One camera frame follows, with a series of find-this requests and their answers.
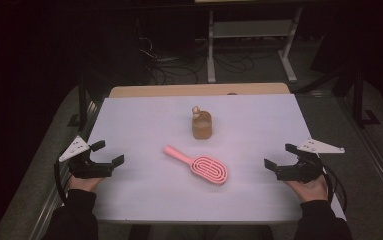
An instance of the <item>black sleeve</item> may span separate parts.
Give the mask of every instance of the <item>black sleeve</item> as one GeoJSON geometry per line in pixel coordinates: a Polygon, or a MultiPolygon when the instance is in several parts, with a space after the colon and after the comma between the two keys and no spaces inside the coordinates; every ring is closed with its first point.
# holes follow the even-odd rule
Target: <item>black sleeve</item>
{"type": "Polygon", "coordinates": [[[294,240],[351,240],[344,219],[335,217],[328,201],[316,200],[300,204],[303,217],[298,221],[294,240]]]}
{"type": "Polygon", "coordinates": [[[71,189],[66,205],[54,210],[43,240],[98,239],[98,223],[92,209],[96,194],[71,189]]]}

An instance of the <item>pink hair brush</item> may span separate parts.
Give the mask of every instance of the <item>pink hair brush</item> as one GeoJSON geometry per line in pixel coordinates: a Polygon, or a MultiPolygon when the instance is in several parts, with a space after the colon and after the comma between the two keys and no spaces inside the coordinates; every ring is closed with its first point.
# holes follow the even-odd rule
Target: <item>pink hair brush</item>
{"type": "Polygon", "coordinates": [[[172,146],[167,145],[163,150],[167,155],[181,160],[191,167],[191,171],[204,179],[210,181],[211,183],[222,185],[225,183],[228,173],[226,167],[220,161],[201,156],[196,159],[185,156],[183,153],[179,152],[172,146]]]}

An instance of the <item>small wooden jar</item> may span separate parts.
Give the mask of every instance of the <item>small wooden jar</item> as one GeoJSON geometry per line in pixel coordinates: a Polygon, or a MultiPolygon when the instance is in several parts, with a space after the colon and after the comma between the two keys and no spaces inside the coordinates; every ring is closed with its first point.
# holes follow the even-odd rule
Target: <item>small wooden jar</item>
{"type": "Polygon", "coordinates": [[[195,139],[208,139],[212,136],[212,116],[198,107],[192,109],[192,134],[195,139]]]}

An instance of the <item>white tabletop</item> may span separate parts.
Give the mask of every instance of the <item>white tabletop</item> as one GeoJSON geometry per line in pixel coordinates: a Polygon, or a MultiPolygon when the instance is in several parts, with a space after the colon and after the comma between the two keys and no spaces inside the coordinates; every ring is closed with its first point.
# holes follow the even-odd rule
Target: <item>white tabletop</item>
{"type": "MultiPolygon", "coordinates": [[[[94,213],[99,220],[128,222],[274,223],[301,217],[299,200],[264,158],[278,165],[297,162],[285,144],[310,137],[294,95],[230,95],[107,98],[88,143],[105,140],[91,154],[125,163],[97,189],[94,213]],[[209,111],[213,135],[196,140],[192,108],[209,111]],[[190,157],[210,156],[228,169],[222,186],[193,175],[190,167],[166,156],[172,145],[190,157]]],[[[344,214],[334,199],[333,210],[344,214]]]]}

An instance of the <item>human hand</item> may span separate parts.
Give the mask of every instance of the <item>human hand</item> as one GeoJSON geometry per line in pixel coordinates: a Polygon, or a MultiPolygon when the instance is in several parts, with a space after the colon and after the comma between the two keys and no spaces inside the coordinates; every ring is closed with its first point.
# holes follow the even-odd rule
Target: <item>human hand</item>
{"type": "Polygon", "coordinates": [[[327,185],[324,176],[308,183],[284,181],[297,194],[302,203],[313,200],[328,200],[327,185]]]}
{"type": "Polygon", "coordinates": [[[103,180],[104,178],[76,178],[72,175],[69,179],[69,189],[80,189],[87,192],[94,192],[98,184],[103,180]]]}

